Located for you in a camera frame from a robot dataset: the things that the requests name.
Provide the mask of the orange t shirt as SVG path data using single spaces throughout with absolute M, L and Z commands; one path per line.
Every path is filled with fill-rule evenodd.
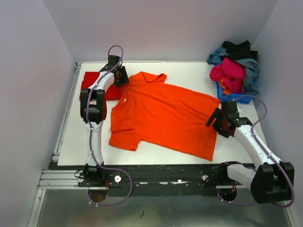
M 141 141 L 211 161 L 217 133 L 206 126 L 219 99 L 139 72 L 120 87 L 111 111 L 112 147 L 135 151 Z

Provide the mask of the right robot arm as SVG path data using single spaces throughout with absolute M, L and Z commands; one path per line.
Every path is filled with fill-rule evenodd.
M 235 100 L 225 101 L 217 107 L 206 126 L 221 136 L 234 137 L 248 153 L 254 169 L 245 167 L 237 161 L 223 162 L 219 168 L 218 181 L 229 185 L 236 181 L 250 189 L 258 204 L 273 203 L 288 208 L 295 200 L 294 166 L 283 162 L 260 139 L 255 131 L 255 123 L 247 117 L 240 117 Z

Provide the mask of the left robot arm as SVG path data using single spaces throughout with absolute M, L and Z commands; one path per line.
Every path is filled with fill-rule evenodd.
M 111 85 L 119 87 L 129 82 L 122 57 L 109 55 L 107 64 L 99 71 L 96 81 L 80 91 L 80 116 L 88 135 L 88 151 L 83 170 L 83 182 L 89 186 L 105 186 L 108 177 L 99 166 L 103 164 L 101 134 L 107 117 L 106 92 Z

